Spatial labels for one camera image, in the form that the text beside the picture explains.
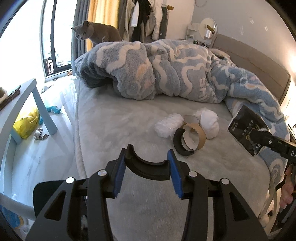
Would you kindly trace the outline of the person's right hand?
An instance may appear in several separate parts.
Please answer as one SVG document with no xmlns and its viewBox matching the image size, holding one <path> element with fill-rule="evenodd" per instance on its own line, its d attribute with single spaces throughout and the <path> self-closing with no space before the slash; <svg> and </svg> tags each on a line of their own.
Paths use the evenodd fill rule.
<svg viewBox="0 0 296 241">
<path fill-rule="evenodd" d="M 285 184 L 281 188 L 280 207 L 285 209 L 293 201 L 293 190 L 295 185 L 291 181 L 292 165 L 285 172 Z"/>
</svg>

